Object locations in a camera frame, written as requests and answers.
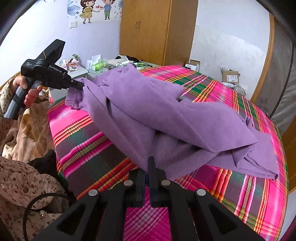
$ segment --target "striped blanket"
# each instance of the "striped blanket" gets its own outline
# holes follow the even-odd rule
[[[204,165],[176,180],[182,187],[208,190],[265,240],[277,240],[287,202],[287,166],[276,126],[246,98],[220,82],[180,66],[141,70],[146,76],[185,87],[182,98],[192,102],[222,102],[242,117],[250,116],[257,130],[269,133],[277,155],[276,181]],[[48,111],[57,153],[57,168],[79,199],[90,189],[104,191],[127,178],[137,166],[97,129],[88,114],[65,106],[65,99]],[[124,240],[171,240],[167,208],[152,209],[146,192],[143,208],[128,208]]]

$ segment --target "cartoon girl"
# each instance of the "cartoon girl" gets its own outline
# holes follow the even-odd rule
[[[98,12],[93,10],[93,6],[96,0],[81,0],[80,5],[83,7],[82,14],[79,16],[84,18],[83,24],[85,24],[85,20],[88,18],[89,23],[91,23],[92,12]]]
[[[111,11],[111,4],[113,4],[115,2],[115,0],[102,0],[103,3],[105,3],[106,5],[104,7],[100,7],[100,8],[104,8],[105,9],[105,20],[110,19],[110,11]]]

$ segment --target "wooden wardrobe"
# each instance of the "wooden wardrobe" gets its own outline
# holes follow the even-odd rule
[[[120,54],[158,65],[189,60],[198,0],[124,0]]]

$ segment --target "yellow dress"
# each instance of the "yellow dress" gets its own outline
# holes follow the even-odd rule
[[[92,17],[92,7],[86,7],[84,10],[83,10],[83,13],[80,14],[79,16],[82,17],[82,18],[91,18]]]

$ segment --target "green pants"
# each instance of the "green pants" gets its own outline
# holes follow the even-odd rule
[[[105,11],[105,18],[110,18],[110,11]]]

